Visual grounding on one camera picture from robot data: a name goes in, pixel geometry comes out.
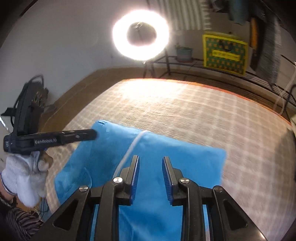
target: triangular cutout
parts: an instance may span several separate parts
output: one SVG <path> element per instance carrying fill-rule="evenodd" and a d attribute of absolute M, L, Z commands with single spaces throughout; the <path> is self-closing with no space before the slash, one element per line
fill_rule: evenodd
<path fill-rule="evenodd" d="M 227 200 L 223 201 L 225 211 L 227 214 L 230 229 L 237 230 L 245 228 L 248 224 L 243 217 L 234 209 L 234 207 Z"/>
<path fill-rule="evenodd" d="M 78 200 L 73 200 L 66 210 L 54 221 L 55 227 L 69 231 L 76 211 Z"/>

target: checkered bedspread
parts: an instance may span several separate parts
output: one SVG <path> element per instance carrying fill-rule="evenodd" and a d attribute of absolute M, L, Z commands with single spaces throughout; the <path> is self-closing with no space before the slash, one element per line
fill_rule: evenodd
<path fill-rule="evenodd" d="M 88 104 L 65 128 L 87 129 L 99 119 L 227 151 L 222 186 L 269 241 L 296 218 L 295 144 L 282 117 L 233 93 L 173 80 L 121 81 Z M 77 147 L 48 149 L 54 159 L 47 201 L 59 202 L 54 177 Z"/>

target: orange trim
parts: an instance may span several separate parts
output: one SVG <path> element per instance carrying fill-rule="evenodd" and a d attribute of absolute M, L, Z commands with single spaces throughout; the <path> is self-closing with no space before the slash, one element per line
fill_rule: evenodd
<path fill-rule="evenodd" d="M 251 102 L 254 102 L 260 106 L 262 106 L 263 108 L 273 112 L 274 114 L 276 114 L 278 117 L 280 117 L 281 119 L 283 119 L 284 121 L 286 121 L 290 126 L 292 125 L 288 120 L 286 120 L 284 117 L 282 117 L 281 115 L 279 115 L 277 112 L 275 112 L 274 110 L 254 101 L 254 100 L 251 100 L 251 99 L 248 99 L 244 96 L 241 96 L 239 94 L 235 94 L 231 91 L 227 91 L 227 90 L 224 90 L 224 89 L 221 89 L 221 88 L 218 88 L 218 87 L 214 87 L 214 86 L 210 86 L 210 85 L 205 85 L 205 84 L 200 84 L 200 83 L 196 83 L 196 82 L 189 82 L 189 81 L 183 81 L 183 80 L 170 80 L 170 79 L 148 79 L 148 78 L 144 78 L 144 79 L 126 79 L 126 80 L 122 80 L 122 81 L 133 81 L 133 80 L 161 80 L 161 81 L 167 81 L 167 82 L 175 82 L 175 83 L 182 83 L 182 84 L 187 84 L 187 85 L 196 85 L 196 86 L 201 86 L 201 87 L 205 87 L 205 88 L 209 88 L 209 89 L 214 89 L 214 90 L 218 90 L 218 91 L 221 91 L 221 92 L 225 92 L 225 93 L 228 93 L 228 94 L 231 94 L 231 95 L 234 95 L 236 97 L 239 97 L 239 98 L 242 98 L 242 99 L 245 99 L 245 100 L 248 100 L 248 101 L 251 101 Z"/>

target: ribbed rubber pad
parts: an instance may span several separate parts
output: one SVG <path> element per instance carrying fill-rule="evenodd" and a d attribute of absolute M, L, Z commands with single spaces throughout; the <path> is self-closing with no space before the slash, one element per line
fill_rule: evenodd
<path fill-rule="evenodd" d="M 139 171 L 140 171 L 140 159 L 137 160 L 136 165 L 135 165 L 135 171 L 133 173 L 133 179 L 131 182 L 131 196 L 130 196 L 130 201 L 131 204 L 133 204 L 133 201 L 135 200 L 136 197 L 136 190 L 137 190 L 137 184 L 138 184 L 138 178 L 139 178 Z"/>
<path fill-rule="evenodd" d="M 162 169 L 163 169 L 163 179 L 165 181 L 165 190 L 167 192 L 168 200 L 169 200 L 170 204 L 172 204 L 172 202 L 173 202 L 173 185 L 172 185 L 172 181 L 169 176 L 168 167 L 165 163 L 165 158 L 163 158 Z"/>

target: yellow label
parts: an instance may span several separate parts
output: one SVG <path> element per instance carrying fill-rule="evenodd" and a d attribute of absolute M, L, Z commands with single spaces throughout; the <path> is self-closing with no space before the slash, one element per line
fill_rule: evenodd
<path fill-rule="evenodd" d="M 238 55 L 238 54 L 228 53 L 228 52 L 224 52 L 224 51 L 220 51 L 220 50 L 216 50 L 216 49 L 212 50 L 212 56 L 230 59 L 230 60 L 234 60 L 234 61 L 240 60 L 240 55 Z"/>

